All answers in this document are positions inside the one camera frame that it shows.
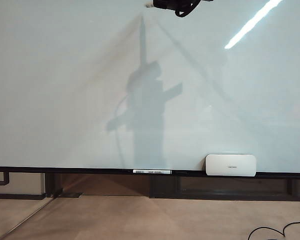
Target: black cable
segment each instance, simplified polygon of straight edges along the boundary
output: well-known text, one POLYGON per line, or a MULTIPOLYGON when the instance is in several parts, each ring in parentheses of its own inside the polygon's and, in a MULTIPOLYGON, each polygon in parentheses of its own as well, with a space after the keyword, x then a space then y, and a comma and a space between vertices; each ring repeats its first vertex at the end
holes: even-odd
POLYGON ((257 228, 254 229, 252 232, 250 232, 250 234, 249 234, 247 240, 250 240, 251 235, 252 235, 255 231, 259 230, 259 229, 269 229, 269 230, 275 231, 275 232, 281 234, 282 236, 286 237, 286 234, 285 234, 286 228, 289 227, 290 225, 293 225, 293 224, 300 224, 300 221, 291 222, 291 223, 285 225, 282 232, 280 232, 280 231, 278 231, 278 230, 276 230, 276 229, 274 229, 274 228, 268 227, 268 226, 260 226, 260 227, 257 227, 257 228))
POLYGON ((201 0, 196 0, 192 5, 190 4, 189 7, 186 7, 186 8, 177 8, 175 10, 175 15, 180 17, 180 18, 183 18, 185 16, 187 16, 189 13, 191 13, 197 6, 198 4, 201 2, 201 0))

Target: cable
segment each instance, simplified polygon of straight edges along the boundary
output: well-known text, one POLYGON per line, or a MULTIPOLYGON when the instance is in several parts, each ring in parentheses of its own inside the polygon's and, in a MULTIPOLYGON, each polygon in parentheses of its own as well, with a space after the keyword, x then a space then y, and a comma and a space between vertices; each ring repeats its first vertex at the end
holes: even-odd
POLYGON ((190 6, 185 7, 185 8, 181 8, 181 9, 176 9, 175 10, 175 15, 183 18, 185 16, 187 16, 189 13, 191 13, 197 6, 198 4, 201 2, 201 0, 196 0, 193 4, 190 4, 190 6))
POLYGON ((52 203, 56 198, 52 198, 48 202, 46 202, 44 205, 39 207, 37 210, 35 210, 33 213, 31 213, 29 216, 27 216, 25 219, 23 219, 21 222, 19 222, 17 225, 15 225, 12 229, 10 229, 8 232, 0 236, 0 240, 5 239, 8 235, 13 233, 15 230, 17 230, 22 224, 24 224, 26 221, 28 221, 30 218, 32 218, 34 215, 36 215, 40 210, 42 210, 44 207, 52 203))
POLYGON ((250 232, 250 234, 249 234, 247 240, 250 240, 251 235, 252 235, 255 231, 259 230, 259 229, 270 229, 270 230, 275 231, 275 232, 281 234, 282 236, 286 237, 286 234, 285 234, 286 228, 289 227, 290 225, 293 225, 293 224, 300 224, 300 221, 291 222, 291 223, 285 225, 282 232, 280 232, 280 231, 278 231, 278 230, 276 230, 276 229, 274 229, 274 228, 268 227, 268 226, 257 227, 257 228, 254 229, 252 232, 250 232))

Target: black frame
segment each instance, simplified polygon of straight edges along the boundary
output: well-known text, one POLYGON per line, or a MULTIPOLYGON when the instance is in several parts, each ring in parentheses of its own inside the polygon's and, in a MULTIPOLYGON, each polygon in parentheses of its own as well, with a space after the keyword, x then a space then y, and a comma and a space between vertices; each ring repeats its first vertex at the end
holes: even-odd
POLYGON ((153 176, 150 178, 150 198, 157 199, 197 199, 197 200, 226 200, 226 201, 290 201, 300 202, 300 179, 261 177, 267 183, 279 179, 285 183, 285 191, 277 192, 238 192, 228 189, 224 192, 211 192, 199 190, 182 190, 182 177, 179 176, 153 176))
MULTIPOLYGON (((109 175, 156 175, 174 177, 215 178, 202 170, 172 170, 171 174, 133 173, 133 169, 122 168, 62 168, 62 167, 12 167, 0 166, 0 172, 10 173, 53 173, 53 174, 109 174, 109 175)), ((221 178, 258 178, 258 179, 300 179, 300 173, 291 172, 257 172, 254 177, 220 176, 221 178)))
POLYGON ((45 172, 44 174, 45 196, 47 198, 57 198, 63 193, 62 180, 60 174, 45 172))
POLYGON ((0 181, 0 186, 5 186, 10 183, 10 177, 9 177, 9 172, 4 171, 3 172, 3 180, 0 181))

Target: white board surface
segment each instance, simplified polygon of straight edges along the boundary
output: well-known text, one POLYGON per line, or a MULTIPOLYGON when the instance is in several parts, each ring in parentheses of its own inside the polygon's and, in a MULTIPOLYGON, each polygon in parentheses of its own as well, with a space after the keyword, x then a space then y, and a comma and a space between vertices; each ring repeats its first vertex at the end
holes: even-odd
POLYGON ((0 0, 0 166, 300 173, 300 0, 0 0))

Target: floor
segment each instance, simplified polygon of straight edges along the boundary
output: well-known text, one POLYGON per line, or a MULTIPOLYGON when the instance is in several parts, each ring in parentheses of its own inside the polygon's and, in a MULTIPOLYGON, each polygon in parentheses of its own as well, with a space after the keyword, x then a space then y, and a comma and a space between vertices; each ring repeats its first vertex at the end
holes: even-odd
MULTIPOLYGON (((14 218, 30 210, 8 201, 0 202, 0 226, 9 222, 1 211, 14 218)), ((82 196, 52 201, 5 240, 246 240, 256 227, 281 230, 293 221, 300 221, 300 202, 82 196)), ((283 238, 269 230, 251 238, 266 239, 283 238)), ((300 240, 300 224, 287 228, 286 239, 300 240)))
POLYGON ((51 199, 10 200, 0 199, 0 236, 11 230, 51 199))

